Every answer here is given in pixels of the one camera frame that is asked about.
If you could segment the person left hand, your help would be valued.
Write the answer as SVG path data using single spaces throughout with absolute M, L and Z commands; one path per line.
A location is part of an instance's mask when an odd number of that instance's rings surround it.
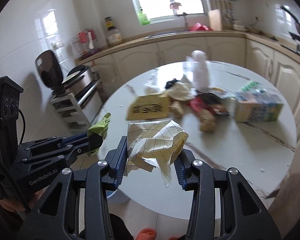
M 38 200 L 41 198 L 41 196 L 44 193 L 44 189 L 37 191 L 33 197 L 31 198 L 28 206 L 32 209 L 35 204 L 38 202 Z M 0 205 L 10 212 L 17 212 L 17 211 L 25 211 L 25 207 L 21 204 L 20 201 L 14 199 L 14 198 L 4 198 L 0 200 Z

